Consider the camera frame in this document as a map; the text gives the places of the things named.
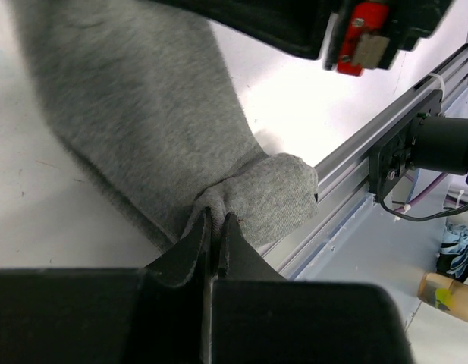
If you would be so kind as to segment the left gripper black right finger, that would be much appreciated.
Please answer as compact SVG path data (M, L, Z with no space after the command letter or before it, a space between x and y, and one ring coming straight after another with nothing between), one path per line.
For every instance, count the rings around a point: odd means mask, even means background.
M412 363L389 295L373 284L288 281L225 218L212 286L213 363Z

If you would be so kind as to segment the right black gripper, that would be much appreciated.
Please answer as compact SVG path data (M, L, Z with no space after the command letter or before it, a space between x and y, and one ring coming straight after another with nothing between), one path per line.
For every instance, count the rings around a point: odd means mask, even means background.
M298 58L319 59L324 68L359 76L391 66L400 51L410 52L436 31L452 3L412 1L249 1L169 0Z

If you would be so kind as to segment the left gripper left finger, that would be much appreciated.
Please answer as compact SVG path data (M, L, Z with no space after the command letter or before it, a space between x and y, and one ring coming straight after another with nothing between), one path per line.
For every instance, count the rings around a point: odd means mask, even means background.
M144 268L0 269L0 363L205 363L212 219Z

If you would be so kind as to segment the grey sock with black stripes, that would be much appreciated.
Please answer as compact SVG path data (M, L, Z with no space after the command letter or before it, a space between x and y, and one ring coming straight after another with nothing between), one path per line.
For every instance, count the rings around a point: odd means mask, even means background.
M255 248L318 211L315 169L266 154L208 22L151 1L12 1L51 132L161 252L203 209Z

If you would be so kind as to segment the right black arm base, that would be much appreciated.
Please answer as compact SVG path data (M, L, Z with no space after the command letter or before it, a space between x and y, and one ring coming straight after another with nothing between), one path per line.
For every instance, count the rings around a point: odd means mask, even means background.
M465 175L468 118L441 113L442 91L413 106L369 151L369 192L382 201L410 169Z

